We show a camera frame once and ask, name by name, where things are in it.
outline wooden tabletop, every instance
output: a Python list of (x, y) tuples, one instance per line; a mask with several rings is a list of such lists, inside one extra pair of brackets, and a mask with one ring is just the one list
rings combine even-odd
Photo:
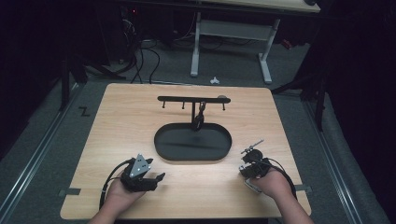
[(299, 12), (320, 12), (318, 4), (309, 6), (304, 0), (201, 0), (202, 2), (231, 4), (245, 7), (266, 7)]
[[(231, 102), (207, 105), (205, 122), (226, 128), (233, 139), (228, 155), (219, 161), (167, 161), (154, 146), (155, 133), (165, 124), (191, 122), (191, 104), (157, 100), (160, 95), (218, 97)], [(61, 211), (65, 219), (88, 219), (98, 211), (102, 186), (121, 162), (141, 153), (152, 158), (150, 178), (166, 173), (123, 218), (280, 217), (275, 202), (244, 184), (238, 167), (241, 151), (256, 146), (264, 157), (282, 164), (295, 185), (302, 184), (273, 96), (265, 88), (110, 84), (106, 88), (86, 146), (70, 185), (81, 189), (67, 195)], [(297, 192), (305, 211), (311, 209), (304, 191)]]

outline desk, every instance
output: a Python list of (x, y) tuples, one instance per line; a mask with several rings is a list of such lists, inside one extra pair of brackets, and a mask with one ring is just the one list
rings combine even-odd
[[(218, 97), (231, 102), (208, 105), (205, 122), (226, 128), (233, 138), (228, 155), (219, 161), (167, 161), (154, 146), (155, 133), (167, 123), (191, 121), (191, 104), (163, 102), (160, 95)], [(272, 93), (265, 88), (110, 84), (92, 125), (61, 216), (91, 218), (97, 211), (102, 186), (111, 171), (138, 153), (154, 159), (145, 177), (166, 173), (155, 191), (148, 192), (122, 218), (238, 218), (280, 217), (275, 202), (244, 184), (238, 167), (241, 151), (255, 148), (279, 161), (295, 185), (302, 184)], [(305, 211), (311, 209), (304, 191), (297, 192)]]
[[(201, 0), (204, 3), (220, 3), (242, 7), (266, 7), (277, 10), (292, 10), (299, 12), (319, 13), (318, 5), (309, 6), (304, 0)], [(199, 68), (199, 41), (200, 35), (217, 35), (265, 41), (266, 45), (259, 54), (259, 62), (262, 75), (266, 84), (271, 84), (272, 79), (267, 64), (267, 56), (274, 42), (280, 19), (276, 19), (273, 25), (253, 25), (237, 22), (201, 20), (201, 13), (197, 13), (195, 25), (195, 43), (192, 53), (191, 76), (198, 76)]]

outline dark background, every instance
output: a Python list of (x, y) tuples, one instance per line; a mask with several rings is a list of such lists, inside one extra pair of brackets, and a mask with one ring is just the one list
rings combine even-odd
[[(321, 14), (350, 21), (326, 24), (282, 21), (276, 42), (312, 44), (296, 79), (323, 77), (345, 139), (390, 221), (396, 207), (396, 6), (390, 0), (320, 1)], [(3, 158), (29, 117), (62, 73), (66, 53), (99, 64), (125, 58), (116, 7), (44, 1), (0, 3), (0, 155)], [(170, 47), (173, 30), (185, 32), (190, 12), (147, 10), (147, 35)], [(308, 82), (303, 89), (318, 88)]]

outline human hand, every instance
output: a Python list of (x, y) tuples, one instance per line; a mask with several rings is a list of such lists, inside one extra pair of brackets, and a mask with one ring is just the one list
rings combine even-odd
[(285, 194), (291, 194), (289, 182), (285, 176), (274, 168), (270, 168), (264, 177), (250, 178), (250, 183), (259, 187), (264, 194), (273, 199)]
[(146, 193), (145, 191), (131, 192), (126, 189), (120, 181), (120, 175), (111, 183), (107, 191), (105, 203), (91, 219), (91, 224), (113, 223), (119, 215), (125, 212), (136, 200)]

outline gray carpet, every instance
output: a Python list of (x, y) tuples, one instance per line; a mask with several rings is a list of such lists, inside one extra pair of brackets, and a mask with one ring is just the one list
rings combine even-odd
[[(274, 82), (272, 85), (265, 85), (256, 54), (230, 51), (230, 46), (210, 50), (216, 46), (216, 43), (203, 46), (208, 49), (201, 51), (199, 76), (191, 78), (191, 45), (189, 42), (178, 43), (179, 45), (175, 45), (172, 49), (161, 44), (152, 48), (161, 58), (160, 65), (152, 76), (153, 83), (161, 81), (211, 85), (210, 79), (216, 77), (220, 81), (220, 86), (274, 89), (292, 81), (309, 48), (309, 46), (300, 46), (287, 50), (280, 45), (274, 45), (268, 57)], [(256, 44), (260, 43), (253, 43), (249, 47), (256, 49)], [(158, 59), (156, 54), (149, 50), (143, 50), (143, 55), (144, 64), (140, 76), (145, 81), (149, 79)], [(122, 66), (114, 64), (110, 68), (117, 70)], [(133, 68), (125, 73), (127, 79), (122, 82), (130, 82), (135, 72)], [(8, 223), (86, 223), (86, 220), (60, 218), (59, 214), (64, 202), (64, 196), (60, 195), (60, 192), (70, 185), (104, 90), (111, 82), (117, 81), (90, 74), (88, 83), (76, 93), (75, 101), (65, 114), (63, 122), (49, 144), (44, 160), (40, 162), (33, 179), (13, 209)], [(34, 155), (46, 130), (57, 116), (60, 92), (60, 85), (57, 85), (33, 114), (18, 142), (1, 160), (0, 202), (6, 200), (19, 175)], [(298, 97), (298, 92), (287, 91), (275, 95), (275, 101), (300, 175), (304, 184), (309, 187), (307, 195), (313, 211), (312, 218), (316, 223), (350, 223), (326, 165), (316, 127), (312, 125), (304, 103)], [(82, 106), (87, 107), (88, 117), (81, 116)], [(359, 209), (361, 223), (389, 223), (348, 150), (328, 98), (323, 128), (323, 135)]]

